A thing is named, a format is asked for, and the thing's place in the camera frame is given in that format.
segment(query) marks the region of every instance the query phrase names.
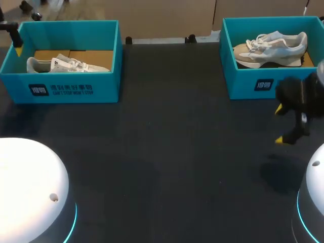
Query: round white dome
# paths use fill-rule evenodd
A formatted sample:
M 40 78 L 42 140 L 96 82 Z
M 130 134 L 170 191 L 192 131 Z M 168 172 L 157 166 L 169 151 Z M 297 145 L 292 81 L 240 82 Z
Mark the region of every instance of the round white dome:
M 62 211 L 68 175 L 57 154 L 22 138 L 0 138 L 0 242 L 29 243 Z
M 324 144 L 318 148 L 308 163 L 306 185 L 312 201 L 324 215 Z

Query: glowing blue ring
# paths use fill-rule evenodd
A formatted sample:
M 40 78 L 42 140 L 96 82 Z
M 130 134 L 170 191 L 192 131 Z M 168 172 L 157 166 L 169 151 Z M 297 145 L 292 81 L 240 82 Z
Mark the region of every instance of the glowing blue ring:
M 67 236 L 67 238 L 65 239 L 65 241 L 63 243 L 67 243 L 67 241 L 69 240 L 69 238 L 71 237 L 72 235 L 72 232 L 74 230 L 74 227 L 75 227 L 75 223 L 76 223 L 76 216 L 77 216 L 77 207 L 76 207 L 76 204 L 75 204 L 75 217 L 74 217 L 74 222 L 73 222 L 73 225 L 72 225 L 72 228 L 70 230 L 70 233 L 69 235 Z
M 302 216 L 300 215 L 300 211 L 299 211 L 299 205 L 298 205 L 298 196 L 299 196 L 299 191 L 298 191 L 298 194 L 297 194 L 297 211 L 298 211 L 298 215 L 299 215 L 299 218 L 300 218 L 300 221 L 302 222 L 304 228 L 306 229 L 307 233 L 310 235 L 310 237 L 313 238 L 313 240 L 316 242 L 316 243 L 320 243 L 318 240 L 316 240 L 316 238 L 309 232 L 309 230 L 307 229 L 306 225 L 304 224 L 304 221 L 302 219 Z

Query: black cable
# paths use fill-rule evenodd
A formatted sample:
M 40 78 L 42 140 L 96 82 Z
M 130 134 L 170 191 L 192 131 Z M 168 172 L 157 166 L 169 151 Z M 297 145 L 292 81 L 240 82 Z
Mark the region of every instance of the black cable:
M 5 17 L 4 17 L 4 14 L 2 12 L 2 9 L 0 7 L 0 22 L 4 21 L 5 20 Z

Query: shoe sole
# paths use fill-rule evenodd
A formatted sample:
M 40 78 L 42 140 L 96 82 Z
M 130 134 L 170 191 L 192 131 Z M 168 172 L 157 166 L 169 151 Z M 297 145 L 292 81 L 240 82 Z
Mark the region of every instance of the shoe sole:
M 236 60 L 239 64 L 249 67 L 249 68 L 260 68 L 263 64 L 268 62 L 274 62 L 282 66 L 286 67 L 300 67 L 302 65 L 301 58 L 300 57 L 290 57 L 290 58 L 277 58 L 273 60 L 268 60 L 265 62 L 242 62 L 239 60 Z

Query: beige sneaker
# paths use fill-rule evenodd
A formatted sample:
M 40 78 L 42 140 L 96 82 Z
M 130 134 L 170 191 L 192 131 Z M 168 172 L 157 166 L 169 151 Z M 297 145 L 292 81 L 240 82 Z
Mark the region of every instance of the beige sneaker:
M 283 35 L 278 31 L 261 34 L 256 40 L 247 40 L 233 48 L 238 63 L 249 68 L 259 68 L 267 62 L 283 66 L 299 67 L 307 49 L 307 35 Z

